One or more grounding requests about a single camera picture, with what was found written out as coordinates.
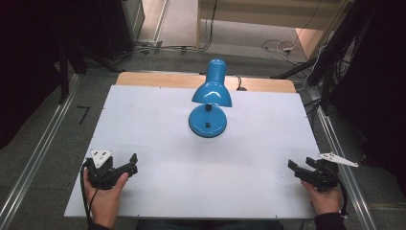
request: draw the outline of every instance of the gray floor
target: gray floor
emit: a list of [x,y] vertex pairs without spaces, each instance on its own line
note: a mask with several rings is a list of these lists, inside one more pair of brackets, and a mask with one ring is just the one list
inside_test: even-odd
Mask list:
[[[136,54],[126,59],[121,67],[128,71],[196,73],[205,72],[207,62],[212,58],[223,58],[227,62],[228,75],[264,77],[277,75],[291,68],[289,63],[282,60],[199,53],[187,53],[180,56],[174,52],[161,52],[158,55]],[[85,229],[84,218],[65,218],[63,213],[102,111],[108,89],[115,83],[117,77],[117,73],[111,73],[102,67],[92,68],[86,76],[79,77],[75,98],[11,222],[10,229],[54,229],[55,226],[58,226],[58,229]],[[2,157],[0,172],[4,175],[0,186],[2,201],[5,200],[7,193],[21,174],[51,120],[56,110],[58,94],[57,89],[27,121],[14,140],[0,150]],[[302,92],[301,96],[304,103],[310,101],[306,91]],[[90,106],[89,113],[81,125],[79,125],[79,121],[82,119],[83,110],[77,108],[78,105]],[[331,109],[331,119],[343,149],[349,154],[351,160],[358,161],[362,152],[357,147],[350,126],[337,116],[334,108]],[[315,121],[314,134],[319,149],[327,151],[329,144],[317,119]],[[361,166],[354,172],[365,199],[371,206],[378,229],[405,229],[404,203],[406,199],[398,189],[394,177],[383,169],[365,166]],[[361,229],[356,213],[352,208],[349,208],[349,212],[350,218],[346,220],[347,227]],[[136,222],[135,218],[120,218],[117,229],[134,229]],[[283,219],[282,223],[285,229],[299,229],[302,221]],[[304,229],[314,229],[311,220],[305,222]]]

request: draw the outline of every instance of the white tabletop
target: white tabletop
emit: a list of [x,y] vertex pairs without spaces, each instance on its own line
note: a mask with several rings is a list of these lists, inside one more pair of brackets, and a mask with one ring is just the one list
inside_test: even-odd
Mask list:
[[[231,91],[226,130],[195,135],[195,89],[111,87],[90,150],[113,150],[114,166],[138,155],[119,216],[177,219],[311,219],[291,159],[305,168],[318,148],[298,94]],[[79,178],[66,217],[84,217]]]

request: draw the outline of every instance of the floor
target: floor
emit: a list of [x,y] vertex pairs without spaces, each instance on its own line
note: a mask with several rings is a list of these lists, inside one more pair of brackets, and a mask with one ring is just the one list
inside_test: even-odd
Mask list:
[[[149,0],[149,2],[159,5],[158,0],[156,2]],[[160,2],[159,6],[163,8],[164,3],[165,1]],[[190,32],[187,30],[175,32],[173,27],[170,29],[170,22],[176,20],[176,18],[170,19],[173,12],[171,9],[173,7],[177,8],[179,4],[179,0],[169,1],[168,11],[164,14],[162,28],[157,36],[157,40],[163,40],[163,45],[193,44],[195,40],[193,37],[187,39],[186,36],[187,34],[195,35],[193,30]],[[201,24],[201,30],[205,29],[206,22],[202,21]],[[240,43],[237,43],[235,39],[233,40],[234,36],[231,34],[222,36],[216,31],[217,25],[223,32],[228,29],[241,29],[237,31],[237,33],[241,33],[238,34],[238,37],[241,37]],[[276,51],[275,44],[273,46],[269,44],[268,46],[268,50],[272,52],[265,51],[260,46],[268,39],[295,40],[293,33],[287,29],[281,29],[280,34],[262,33],[263,30],[271,30],[268,28],[263,30],[253,29],[249,34],[244,35],[242,28],[244,28],[243,25],[230,24],[230,28],[227,29],[226,24],[215,22],[213,46],[207,53],[186,53],[183,56],[173,51],[161,51],[159,54],[137,53],[124,59],[120,67],[128,71],[199,73],[205,72],[206,64],[210,59],[223,58],[228,63],[228,75],[239,74],[257,78],[276,76],[292,68],[293,64]],[[152,31],[151,36],[144,36],[145,41],[155,42],[153,38],[156,30]],[[258,33],[258,36],[255,36],[253,42],[250,42],[248,38],[250,35],[256,35],[256,33]],[[298,53],[289,55],[290,59],[305,61],[303,54],[300,52],[300,46],[295,49],[298,49]],[[72,77],[71,89],[75,94],[72,96],[70,103],[66,104],[63,119],[57,125],[57,130],[49,145],[44,149],[44,154],[37,159],[41,164],[36,171],[29,173],[33,176],[28,181],[30,184],[29,189],[23,191],[21,199],[13,204],[14,213],[9,214],[12,219],[4,222],[6,214],[3,212],[4,210],[2,211],[0,229],[55,229],[55,226],[58,226],[58,229],[86,228],[84,218],[65,218],[63,213],[78,175],[83,155],[87,150],[101,114],[108,89],[115,84],[118,77],[117,73],[111,73],[103,67],[97,66],[97,63],[93,60],[87,59],[86,61],[92,67],[85,76]],[[303,76],[294,76],[291,79],[295,82],[297,88],[303,86]],[[299,93],[304,104],[313,100],[309,91],[303,90]],[[53,120],[56,111],[59,109],[58,97],[59,90],[57,89],[21,128],[13,141],[5,148],[0,149],[0,157],[2,158],[0,173],[3,175],[0,185],[0,202],[3,206],[6,204],[7,198],[10,198],[9,192],[15,183],[19,179],[25,179],[21,178],[21,174],[30,158],[38,152],[37,145],[43,141],[41,137],[47,131],[48,124]],[[84,106],[90,107],[85,117],[82,109]],[[335,134],[348,159],[359,162],[363,153],[357,146],[351,132],[351,126],[339,116],[333,107],[330,108],[330,119]],[[320,120],[314,120],[313,130],[320,151],[331,150],[330,142]],[[346,220],[348,229],[406,229],[406,219],[404,218],[406,214],[406,198],[398,189],[395,178],[383,169],[364,165],[352,171],[369,206],[369,211],[374,220],[374,228],[363,228],[359,221],[359,214],[353,208],[357,203],[353,200],[349,203],[350,217]],[[293,230],[301,229],[303,221],[300,219],[282,219],[282,223],[285,229]],[[117,229],[135,229],[136,225],[136,218],[119,218]],[[313,222],[306,220],[302,229],[314,229]]]

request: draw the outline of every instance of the human hand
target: human hand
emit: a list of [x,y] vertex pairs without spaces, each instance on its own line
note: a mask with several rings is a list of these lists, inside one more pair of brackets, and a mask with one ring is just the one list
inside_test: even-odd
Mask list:
[[[86,169],[83,174],[84,190],[86,191],[87,203],[90,204],[97,189],[91,185],[88,175],[89,171]],[[117,180],[113,189],[97,191],[90,207],[95,223],[110,229],[114,228],[119,213],[120,194],[127,180],[128,173],[125,172]]]
[[312,184],[302,181],[302,185],[310,193],[310,204],[317,215],[339,212],[340,192],[337,187],[319,193]]

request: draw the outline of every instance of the sleeve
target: sleeve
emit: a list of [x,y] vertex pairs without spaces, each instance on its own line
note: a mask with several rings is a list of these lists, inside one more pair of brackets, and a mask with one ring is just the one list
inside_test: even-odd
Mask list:
[[110,228],[98,225],[97,223],[90,223],[89,226],[87,227],[87,230],[112,230]]
[[339,213],[328,213],[314,219],[317,230],[346,230],[343,218]]

